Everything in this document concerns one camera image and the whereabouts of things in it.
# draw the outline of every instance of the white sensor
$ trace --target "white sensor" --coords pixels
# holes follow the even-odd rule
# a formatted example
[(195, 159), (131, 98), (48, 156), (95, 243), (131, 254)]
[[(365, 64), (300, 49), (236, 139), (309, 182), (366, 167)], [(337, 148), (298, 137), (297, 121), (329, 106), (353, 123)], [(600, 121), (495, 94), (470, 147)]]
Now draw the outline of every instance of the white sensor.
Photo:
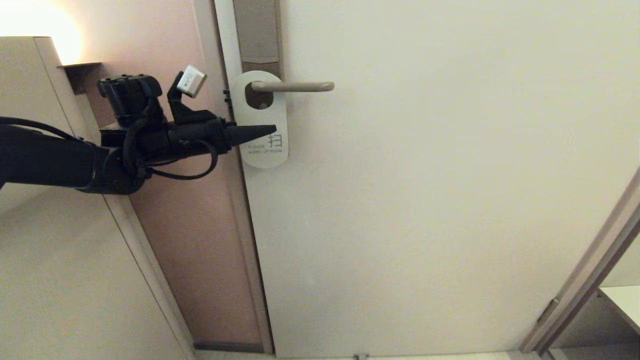
[(178, 82), (178, 90), (188, 97), (196, 97), (205, 79), (207, 79), (207, 74), (195, 66), (189, 65)]

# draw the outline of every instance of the door hinge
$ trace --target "door hinge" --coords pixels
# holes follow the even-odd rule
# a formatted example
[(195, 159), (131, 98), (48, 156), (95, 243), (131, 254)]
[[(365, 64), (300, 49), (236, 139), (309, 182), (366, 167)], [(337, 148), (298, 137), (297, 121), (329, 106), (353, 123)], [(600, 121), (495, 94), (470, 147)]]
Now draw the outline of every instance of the door hinge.
[(540, 314), (540, 317), (538, 318), (536, 323), (541, 323), (545, 321), (549, 317), (549, 315), (551, 315), (551, 312), (553, 312), (553, 310), (556, 308), (558, 303), (560, 303), (560, 299), (558, 299), (557, 297), (554, 297), (553, 299), (551, 299), (551, 301), (549, 302), (549, 305), (547, 305), (547, 307), (542, 312), (542, 314)]

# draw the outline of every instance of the floor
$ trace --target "floor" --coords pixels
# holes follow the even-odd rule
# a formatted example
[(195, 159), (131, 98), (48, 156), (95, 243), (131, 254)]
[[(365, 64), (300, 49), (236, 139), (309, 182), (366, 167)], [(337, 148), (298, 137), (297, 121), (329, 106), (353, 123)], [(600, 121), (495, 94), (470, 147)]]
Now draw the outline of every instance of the floor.
[[(273, 356), (264, 354), (244, 354), (239, 352), (196, 351), (198, 360), (271, 360)], [(486, 354), (372, 357), (377, 360), (540, 360), (536, 354), (523, 355), (519, 352), (492, 352)], [(351, 360), (350, 357), (336, 360)]]

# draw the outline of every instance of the beige wall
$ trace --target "beige wall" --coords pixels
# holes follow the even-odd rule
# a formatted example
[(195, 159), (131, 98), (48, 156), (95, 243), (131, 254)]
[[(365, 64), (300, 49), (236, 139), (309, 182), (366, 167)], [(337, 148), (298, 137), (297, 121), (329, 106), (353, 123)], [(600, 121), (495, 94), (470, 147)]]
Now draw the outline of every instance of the beige wall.
[[(166, 92), (177, 72), (186, 65), (204, 68), (191, 1), (21, 3), (31, 9), (28, 12), (9, 9), (14, 14), (22, 11), (21, 24), (29, 22), (27, 17), (36, 22), (39, 10), (34, 9), (39, 8), (56, 9), (53, 18), (47, 19), (52, 26), (60, 27), (71, 20), (72, 24), (66, 27), (79, 33), (80, 36), (75, 34), (72, 40), (73, 44), (80, 44), (81, 49), (78, 51), (75, 47), (73, 54), (59, 49), (61, 58), (67, 63), (101, 61), (104, 64), (101, 76), (150, 74)], [(14, 5), (1, 5), (4, 15), (0, 15), (0, 20), (11, 17), (7, 6)], [(0, 35), (3, 31), (9, 30), (0, 28)], [(24, 35), (33, 35), (28, 33), (28, 26), (23, 31)], [(60, 32), (54, 28), (38, 28), (38, 31), (39, 35)], [(54, 37), (54, 41), (58, 44), (66, 36), (62, 33)], [(208, 108), (228, 117), (221, 93), (223, 69), (209, 74), (207, 81), (215, 83), (213, 88), (220, 93), (211, 94), (205, 86), (198, 99), (187, 99), (185, 103), (193, 109)], [(89, 91), (98, 121), (101, 125), (112, 122), (108, 103), (97, 98), (94, 86), (90, 86)], [(169, 112), (165, 98), (161, 104)], [(201, 156), (181, 161), (170, 170), (195, 174), (205, 169), (208, 161), (207, 156)], [(131, 197), (196, 342), (260, 343), (228, 186), (230, 181), (241, 181), (237, 176), (228, 176), (227, 169), (233, 166), (230, 163), (233, 161), (237, 161), (235, 154), (222, 156), (211, 175), (196, 181), (155, 177)]]

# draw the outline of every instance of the door handle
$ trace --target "door handle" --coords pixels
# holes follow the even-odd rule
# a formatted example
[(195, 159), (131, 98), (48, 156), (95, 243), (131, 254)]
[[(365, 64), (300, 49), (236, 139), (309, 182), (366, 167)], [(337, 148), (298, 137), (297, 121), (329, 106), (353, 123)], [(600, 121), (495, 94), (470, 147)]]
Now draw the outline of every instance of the door handle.
[(279, 81), (253, 81), (253, 91), (260, 92), (327, 92), (335, 88), (333, 81), (322, 83), (283, 83)]

